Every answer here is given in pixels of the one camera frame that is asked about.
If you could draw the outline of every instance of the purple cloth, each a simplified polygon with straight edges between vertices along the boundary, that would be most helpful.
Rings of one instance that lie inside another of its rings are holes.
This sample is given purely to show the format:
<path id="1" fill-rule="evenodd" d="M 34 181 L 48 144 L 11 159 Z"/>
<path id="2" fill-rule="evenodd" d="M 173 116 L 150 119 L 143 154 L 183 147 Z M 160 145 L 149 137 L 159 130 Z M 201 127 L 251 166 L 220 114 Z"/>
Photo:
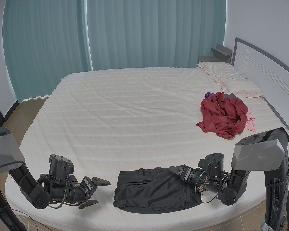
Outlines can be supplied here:
<path id="1" fill-rule="evenodd" d="M 205 98 L 212 98 L 213 95 L 214 95 L 214 93 L 207 92 L 207 93 L 205 94 Z"/>

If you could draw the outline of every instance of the pink garment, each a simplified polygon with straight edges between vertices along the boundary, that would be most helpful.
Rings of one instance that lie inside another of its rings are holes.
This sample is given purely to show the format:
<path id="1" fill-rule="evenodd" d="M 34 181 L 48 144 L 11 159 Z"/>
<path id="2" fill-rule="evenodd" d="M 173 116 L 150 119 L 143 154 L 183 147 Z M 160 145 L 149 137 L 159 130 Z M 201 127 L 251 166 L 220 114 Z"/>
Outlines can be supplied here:
<path id="1" fill-rule="evenodd" d="M 250 108 L 246 114 L 247 120 L 245 123 L 245 128 L 252 132 L 256 132 L 255 117 L 253 116 L 252 109 Z"/>

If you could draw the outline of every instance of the pillow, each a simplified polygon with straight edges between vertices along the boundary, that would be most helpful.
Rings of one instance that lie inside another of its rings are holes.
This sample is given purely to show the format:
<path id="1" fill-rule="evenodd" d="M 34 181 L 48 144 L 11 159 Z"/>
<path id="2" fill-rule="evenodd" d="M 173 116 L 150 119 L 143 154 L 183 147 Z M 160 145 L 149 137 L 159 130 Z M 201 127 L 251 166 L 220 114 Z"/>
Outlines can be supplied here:
<path id="1" fill-rule="evenodd" d="M 261 97 L 261 89 L 248 77 L 229 63 L 204 62 L 197 64 L 222 88 L 225 94 L 233 93 L 238 98 Z"/>

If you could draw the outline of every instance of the maroon garment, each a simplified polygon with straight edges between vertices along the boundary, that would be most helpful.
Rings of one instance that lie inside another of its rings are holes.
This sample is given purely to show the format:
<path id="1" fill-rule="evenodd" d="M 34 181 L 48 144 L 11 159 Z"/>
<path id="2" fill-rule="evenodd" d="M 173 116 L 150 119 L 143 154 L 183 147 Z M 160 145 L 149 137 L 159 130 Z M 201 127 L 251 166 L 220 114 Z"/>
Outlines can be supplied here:
<path id="1" fill-rule="evenodd" d="M 247 106 L 236 98 L 225 98 L 223 92 L 201 102 L 203 121 L 197 123 L 203 132 L 215 132 L 223 138 L 241 134 L 247 120 Z"/>

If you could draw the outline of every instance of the black baseboard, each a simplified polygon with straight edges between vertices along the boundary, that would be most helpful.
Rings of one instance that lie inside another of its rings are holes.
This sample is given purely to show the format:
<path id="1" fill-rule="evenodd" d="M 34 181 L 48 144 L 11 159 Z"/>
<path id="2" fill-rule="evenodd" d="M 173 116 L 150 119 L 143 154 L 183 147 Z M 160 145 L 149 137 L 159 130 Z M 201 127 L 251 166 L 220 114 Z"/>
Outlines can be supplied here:
<path id="1" fill-rule="evenodd" d="M 6 113 L 5 115 L 5 121 L 7 121 L 9 119 L 9 117 L 11 116 L 12 112 L 14 112 L 14 110 L 17 108 L 17 106 L 19 105 L 18 101 L 16 100 L 15 103 L 12 105 L 12 107 L 9 109 L 9 111 Z"/>
<path id="2" fill-rule="evenodd" d="M 2 113 L 0 112 L 0 127 L 4 124 L 4 122 L 5 122 L 5 118 L 2 115 Z"/>

